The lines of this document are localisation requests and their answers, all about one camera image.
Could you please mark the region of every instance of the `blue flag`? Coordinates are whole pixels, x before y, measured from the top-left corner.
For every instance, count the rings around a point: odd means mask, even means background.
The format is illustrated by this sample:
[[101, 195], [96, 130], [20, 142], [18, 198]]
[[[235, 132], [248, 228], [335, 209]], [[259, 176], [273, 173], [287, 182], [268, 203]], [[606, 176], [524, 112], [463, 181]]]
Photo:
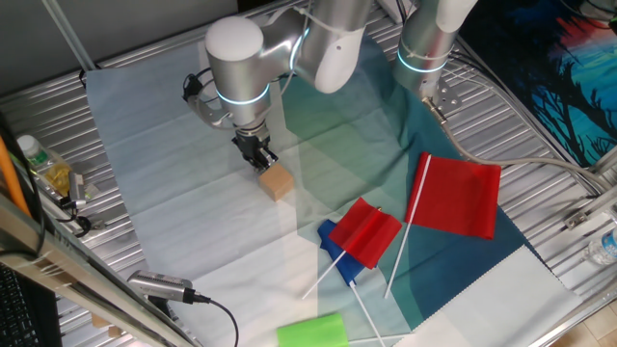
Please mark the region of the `blue flag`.
[[[328, 237], [332, 230], [336, 227], [336, 223], [331, 220], [326, 220], [321, 227], [317, 230], [319, 233], [319, 237], [321, 237], [321, 248], [323, 250], [328, 251], [330, 254], [330, 258], [334, 261], [338, 258], [338, 256], [343, 252], [343, 249], [339, 247], [334, 241]], [[343, 258], [336, 264], [336, 268], [345, 283], [349, 285], [352, 281], [355, 283], [356, 276], [364, 269], [364, 265], [360, 264], [358, 260], [356, 260], [350, 254], [346, 254]]]

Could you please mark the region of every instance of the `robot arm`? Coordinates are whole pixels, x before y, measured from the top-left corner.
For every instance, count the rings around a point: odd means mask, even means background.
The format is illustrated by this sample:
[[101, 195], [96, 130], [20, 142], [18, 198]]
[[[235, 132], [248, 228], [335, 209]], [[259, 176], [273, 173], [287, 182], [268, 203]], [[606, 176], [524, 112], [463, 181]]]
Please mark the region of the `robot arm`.
[[[220, 19], [208, 30], [205, 48], [223, 110], [200, 101], [197, 77], [185, 86], [184, 99], [211, 126], [230, 119], [243, 157], [260, 171], [268, 169], [277, 160], [264, 122], [270, 81], [293, 71], [320, 92], [340, 89], [356, 66], [371, 3], [317, 0], [313, 14], [283, 9], [261, 28], [243, 17]], [[305, 27], [306, 15], [311, 20]]]
[[[421, 97], [436, 94], [447, 54], [476, 1], [426, 0], [412, 14], [394, 68], [399, 83]], [[315, 0], [312, 14], [282, 9], [263, 27], [244, 17], [220, 19], [208, 30], [205, 48], [223, 109], [212, 110], [199, 99], [203, 85], [195, 76], [189, 76], [183, 98], [210, 126], [231, 120], [233, 142], [243, 157], [256, 169], [267, 170], [278, 160], [268, 148], [265, 126], [269, 83], [296, 73], [319, 92], [340, 89], [356, 67], [371, 4], [372, 0]]]

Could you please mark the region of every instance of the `white flag pole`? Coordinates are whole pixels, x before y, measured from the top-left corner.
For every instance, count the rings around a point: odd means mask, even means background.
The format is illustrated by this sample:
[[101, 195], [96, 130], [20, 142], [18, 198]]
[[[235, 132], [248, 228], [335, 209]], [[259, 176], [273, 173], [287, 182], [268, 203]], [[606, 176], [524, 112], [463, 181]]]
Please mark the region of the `white flag pole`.
[[389, 276], [388, 287], [386, 288], [386, 293], [384, 293], [384, 299], [387, 299], [389, 296], [389, 291], [392, 288], [392, 283], [394, 282], [394, 276], [396, 275], [396, 269], [398, 268], [398, 263], [401, 260], [401, 255], [403, 254], [403, 249], [405, 249], [405, 245], [407, 244], [407, 236], [409, 235], [409, 228], [412, 226], [412, 221], [414, 220], [414, 215], [416, 214], [417, 202], [420, 201], [420, 195], [422, 193], [422, 188], [424, 188], [424, 180], [426, 179], [426, 173], [428, 173], [428, 165], [431, 163], [432, 155], [428, 156], [426, 159], [426, 165], [424, 166], [424, 172], [422, 173], [422, 179], [420, 180], [420, 187], [417, 190], [416, 201], [414, 201], [414, 207], [412, 208], [412, 215], [409, 218], [409, 223], [407, 223], [407, 227], [405, 228], [405, 234], [403, 235], [403, 242], [401, 242], [401, 248], [398, 250], [398, 255], [396, 256], [396, 261], [394, 262], [394, 269], [392, 269], [392, 275]]
[[368, 319], [368, 323], [370, 323], [370, 326], [373, 328], [373, 332], [375, 332], [375, 334], [377, 335], [377, 338], [379, 339], [379, 342], [382, 344], [382, 347], [386, 347], [386, 345], [384, 344], [384, 340], [379, 335], [379, 332], [377, 332], [377, 328], [375, 327], [375, 323], [373, 323], [373, 320], [370, 318], [370, 315], [368, 314], [368, 311], [366, 310], [366, 307], [364, 307], [364, 303], [362, 302], [362, 299], [360, 299], [360, 295], [358, 295], [358, 291], [356, 291], [356, 284], [353, 281], [351, 281], [349, 283], [349, 287], [354, 292], [354, 295], [356, 296], [356, 299], [358, 299], [358, 303], [362, 307], [362, 310], [364, 311], [364, 315], [366, 316], [366, 319]]
[[[405, 338], [409, 335], [411, 335], [412, 333], [407, 333], [407, 334], [400, 334], [400, 335], [390, 335], [390, 336], [382, 336], [382, 339], [396, 339], [396, 338]], [[378, 337], [369, 337], [369, 338], [361, 338], [361, 339], [357, 339], [357, 340], [353, 340], [353, 341], [349, 341], [350, 345], [353, 344], [361, 344], [361, 343], [366, 343], [366, 342], [376, 342], [379, 341]]]
[[328, 269], [326, 269], [326, 272], [325, 272], [325, 273], [323, 273], [323, 274], [319, 277], [319, 279], [317, 279], [317, 282], [316, 282], [316, 283], [315, 283], [315, 284], [314, 284], [314, 285], [313, 285], [313, 286], [312, 286], [312, 287], [308, 290], [307, 294], [305, 294], [305, 296], [303, 296], [303, 297], [302, 297], [302, 300], [304, 300], [304, 299], [305, 299], [305, 298], [309, 295], [309, 293], [310, 293], [310, 292], [311, 292], [311, 291], [312, 291], [312, 290], [313, 290], [313, 289], [317, 286], [317, 284], [319, 284], [319, 282], [320, 282], [321, 280], [323, 280], [323, 279], [326, 277], [326, 275], [328, 275], [328, 273], [330, 272], [330, 270], [332, 270], [332, 269], [335, 267], [335, 265], [336, 265], [336, 264], [337, 264], [337, 263], [338, 263], [338, 262], [339, 262], [339, 261], [343, 258], [343, 256], [344, 256], [346, 253], [347, 253], [346, 251], [343, 251], [343, 252], [342, 252], [342, 253], [338, 256], [338, 258], [337, 258], [335, 261], [333, 261], [333, 263], [330, 265], [330, 267], [329, 267]]

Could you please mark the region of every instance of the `glowing blue ring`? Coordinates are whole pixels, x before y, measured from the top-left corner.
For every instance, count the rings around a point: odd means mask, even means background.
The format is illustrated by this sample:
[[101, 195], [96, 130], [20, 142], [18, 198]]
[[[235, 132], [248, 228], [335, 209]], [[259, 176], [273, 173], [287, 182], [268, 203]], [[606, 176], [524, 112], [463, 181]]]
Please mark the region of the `glowing blue ring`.
[[398, 59], [401, 61], [401, 63], [403, 63], [403, 65], [410, 69], [413, 70], [415, 72], [435, 72], [435, 71], [439, 71], [441, 70], [443, 67], [445, 67], [445, 64], [447, 64], [447, 60], [445, 60], [445, 62], [443, 62], [443, 64], [440, 67], [435, 67], [435, 68], [429, 68], [429, 69], [423, 69], [423, 68], [417, 68], [417, 67], [412, 67], [411, 65], [407, 64], [407, 62], [405, 62], [403, 60], [403, 57], [401, 57], [401, 51], [398, 51]]
[[296, 60], [296, 54], [298, 53], [298, 49], [300, 48], [300, 43], [302, 43], [302, 40], [305, 39], [305, 37], [309, 34], [309, 30], [310, 28], [307, 28], [307, 30], [305, 30], [305, 34], [303, 37], [298, 38], [296, 40], [296, 43], [294, 43], [293, 48], [291, 48], [291, 56], [289, 56], [289, 69], [293, 70], [293, 62], [295, 62]]
[[262, 97], [264, 97], [268, 93], [268, 89], [270, 89], [270, 85], [267, 85], [266, 89], [263, 90], [263, 93], [261, 93], [258, 97], [254, 98], [254, 99], [251, 99], [251, 100], [247, 100], [247, 101], [236, 101], [236, 100], [228, 99], [228, 98], [222, 96], [221, 92], [219, 92], [219, 90], [216, 90], [216, 93], [219, 95], [219, 97], [224, 102], [227, 102], [227, 103], [230, 103], [230, 104], [233, 104], [233, 105], [250, 105], [250, 104], [252, 104], [254, 102], [259, 101]]

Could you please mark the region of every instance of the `blue fabric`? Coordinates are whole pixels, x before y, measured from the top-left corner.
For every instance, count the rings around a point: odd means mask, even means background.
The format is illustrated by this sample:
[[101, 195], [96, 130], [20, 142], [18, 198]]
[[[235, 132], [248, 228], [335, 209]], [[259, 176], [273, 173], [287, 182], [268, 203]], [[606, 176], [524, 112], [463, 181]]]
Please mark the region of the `blue fabric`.
[[[394, 80], [382, 47], [370, 38], [364, 38], [358, 66], [341, 90], [322, 94], [295, 79], [283, 106], [287, 128], [310, 144], [300, 147], [302, 166], [319, 165], [319, 171], [303, 173], [305, 189], [340, 214], [362, 196], [402, 220], [419, 155], [461, 159], [421, 101]], [[386, 279], [402, 234], [379, 262]], [[494, 240], [412, 227], [392, 285], [410, 328], [523, 244], [530, 247], [501, 209]]]
[[[335, 227], [335, 222], [326, 220], [317, 230], [319, 237], [321, 237], [321, 248], [328, 251], [333, 261], [343, 252], [343, 249], [328, 237]], [[336, 269], [338, 269], [340, 275], [343, 276], [345, 283], [349, 285], [352, 281], [355, 283], [356, 276], [364, 269], [364, 266], [360, 264], [356, 258], [350, 254], [346, 254], [338, 261]]]

